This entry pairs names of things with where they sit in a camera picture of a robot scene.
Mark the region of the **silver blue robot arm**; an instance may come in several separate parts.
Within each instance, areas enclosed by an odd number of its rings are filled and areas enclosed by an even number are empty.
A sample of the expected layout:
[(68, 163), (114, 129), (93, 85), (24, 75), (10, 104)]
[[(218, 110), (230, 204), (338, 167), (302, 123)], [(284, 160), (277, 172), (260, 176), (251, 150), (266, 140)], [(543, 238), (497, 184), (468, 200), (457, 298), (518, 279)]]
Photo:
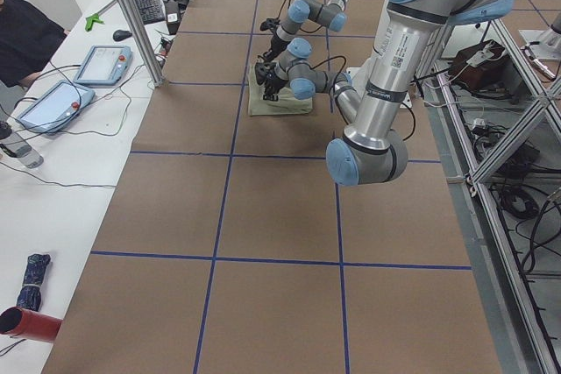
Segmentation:
[(315, 70), (309, 64), (311, 47), (298, 36), (307, 21), (332, 31), (346, 22), (348, 0), (294, 0), (283, 19), (271, 22), (271, 45), (255, 67), (257, 83), (267, 100), (282, 88), (305, 100), (328, 93), (346, 125), (340, 138), (326, 149), (331, 178), (340, 185), (383, 183), (399, 177), (408, 152), (392, 124), (408, 93), (431, 34), (443, 25), (476, 24), (501, 18), (514, 0), (387, 0), (383, 42), (362, 67), (365, 86), (356, 89), (344, 73)]
[(322, 4), (317, 0), (294, 0), (286, 14), (277, 18), (267, 18), (261, 31), (272, 33), (269, 49), (261, 55), (265, 63), (274, 61), (295, 38), (306, 21), (318, 24), (334, 32), (340, 32), (347, 21), (345, 9), (349, 0), (329, 0)]

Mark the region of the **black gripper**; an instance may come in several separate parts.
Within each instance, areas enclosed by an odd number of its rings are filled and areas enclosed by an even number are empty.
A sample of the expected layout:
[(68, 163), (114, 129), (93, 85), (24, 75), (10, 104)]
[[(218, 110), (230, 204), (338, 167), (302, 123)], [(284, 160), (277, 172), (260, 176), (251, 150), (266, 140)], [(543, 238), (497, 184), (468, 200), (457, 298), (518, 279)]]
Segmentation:
[(262, 32), (269, 31), (272, 34), (270, 46), (266, 52), (259, 54), (259, 61), (267, 63), (267, 59), (277, 58), (284, 50), (284, 41), (277, 35), (277, 29), (280, 26), (278, 18), (266, 18), (259, 26)]
[(278, 102), (278, 93), (283, 88), (283, 80), (275, 72), (276, 62), (257, 62), (255, 76), (257, 83), (264, 88), (265, 101)]

